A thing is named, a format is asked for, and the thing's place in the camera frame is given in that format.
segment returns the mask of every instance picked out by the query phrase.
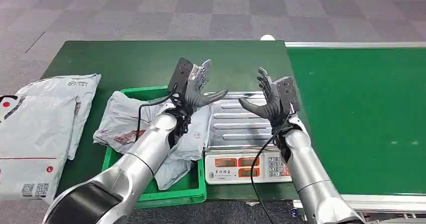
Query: silver robotic arm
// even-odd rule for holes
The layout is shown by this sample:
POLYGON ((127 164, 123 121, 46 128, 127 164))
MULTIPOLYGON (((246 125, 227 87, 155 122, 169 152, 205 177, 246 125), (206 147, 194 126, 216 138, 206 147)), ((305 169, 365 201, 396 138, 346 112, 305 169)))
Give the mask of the silver robotic arm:
POLYGON ((227 94, 226 89, 209 96, 201 94, 210 65, 210 60, 198 67, 180 58, 168 87, 172 103, 160 109, 150 127, 113 166, 61 193, 43 223, 127 223, 159 166, 187 133, 191 115, 227 94))
POLYGON ((268 73, 260 68, 257 79, 267 104, 257 106, 244 98, 239 99, 240 104, 244 109, 268 119, 272 134, 279 131, 275 144, 289 169, 307 222, 364 223, 339 195, 311 146, 306 128, 297 116, 299 103, 292 77, 272 82, 268 73))

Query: qr code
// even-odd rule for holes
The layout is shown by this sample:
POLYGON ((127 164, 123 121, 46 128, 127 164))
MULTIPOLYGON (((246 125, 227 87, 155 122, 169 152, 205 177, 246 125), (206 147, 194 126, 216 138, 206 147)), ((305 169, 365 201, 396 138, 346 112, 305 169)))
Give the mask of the qr code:
POLYGON ((34 184, 24 184, 21 193, 24 197, 33 196, 34 184))
POLYGON ((49 184, 37 184, 35 196, 46 197, 47 190, 49 189, 49 184))

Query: gray carpet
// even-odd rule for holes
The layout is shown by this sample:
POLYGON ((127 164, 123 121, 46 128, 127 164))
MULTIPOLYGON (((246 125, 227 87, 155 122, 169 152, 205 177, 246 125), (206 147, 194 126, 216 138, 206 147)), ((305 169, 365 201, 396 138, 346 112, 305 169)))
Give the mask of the gray carpet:
MULTIPOLYGON (((425 41, 426 0, 0 0, 0 94, 38 80, 66 40, 425 41)), ((277 223, 292 222, 281 203, 277 223)), ((0 202, 2 224, 40 223, 42 201, 0 202)), ((138 210, 131 223, 267 223, 259 205, 138 210)))

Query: stainless steel platform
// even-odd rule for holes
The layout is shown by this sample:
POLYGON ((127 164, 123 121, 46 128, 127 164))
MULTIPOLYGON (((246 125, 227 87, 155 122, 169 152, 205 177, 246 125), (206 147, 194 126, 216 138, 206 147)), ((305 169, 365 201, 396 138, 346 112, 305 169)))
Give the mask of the stainless steel platform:
POLYGON ((215 102, 207 152, 260 149, 271 137, 269 121, 243 109, 238 102, 241 97, 257 105, 266 103, 260 91, 229 92, 224 99, 215 102))

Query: black wire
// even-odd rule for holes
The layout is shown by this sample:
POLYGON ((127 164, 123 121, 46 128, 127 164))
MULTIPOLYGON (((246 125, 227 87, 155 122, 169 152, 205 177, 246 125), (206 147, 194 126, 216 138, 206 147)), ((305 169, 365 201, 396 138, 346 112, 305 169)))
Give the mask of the black wire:
POLYGON ((289 117, 290 117, 290 114, 287 114, 287 117, 285 118, 284 123, 282 124, 282 126, 280 128, 278 128, 277 131, 275 131, 274 135, 272 135, 272 137, 263 145, 263 147, 260 149, 260 151, 257 153, 256 157, 254 158, 253 163, 252 163, 252 167, 250 168, 250 180, 252 181, 252 186, 253 186, 254 192, 256 193, 256 196, 259 199, 259 202, 262 205, 263 210, 265 211, 266 215, 269 218, 269 221, 271 221, 272 224, 274 224, 274 221, 272 220, 271 216, 269 215, 268 211, 266 210, 265 205, 263 204, 262 199, 260 199, 259 193, 257 193, 257 188, 256 188, 256 185, 254 184, 254 181, 253 181, 253 168, 254 168, 255 163, 257 162, 257 159, 259 159, 259 156, 262 153, 262 151, 269 145, 269 143, 273 139, 275 139, 275 137, 277 137, 277 135, 279 134, 279 132, 282 130, 282 128, 284 127, 284 125, 287 123, 289 117))
POLYGON ((165 101, 167 101, 169 98, 171 98, 173 96, 173 94, 176 93, 176 89, 177 89, 177 83, 174 84, 172 91, 169 93, 169 95, 165 96, 164 98, 162 98, 159 101, 156 102, 149 102, 149 103, 144 103, 141 104, 139 106, 139 112, 138 112, 138 128, 136 129, 136 139, 135 142, 139 139, 139 131, 141 130, 141 109, 143 107, 147 107, 147 106, 154 106, 160 103, 164 103, 165 101))

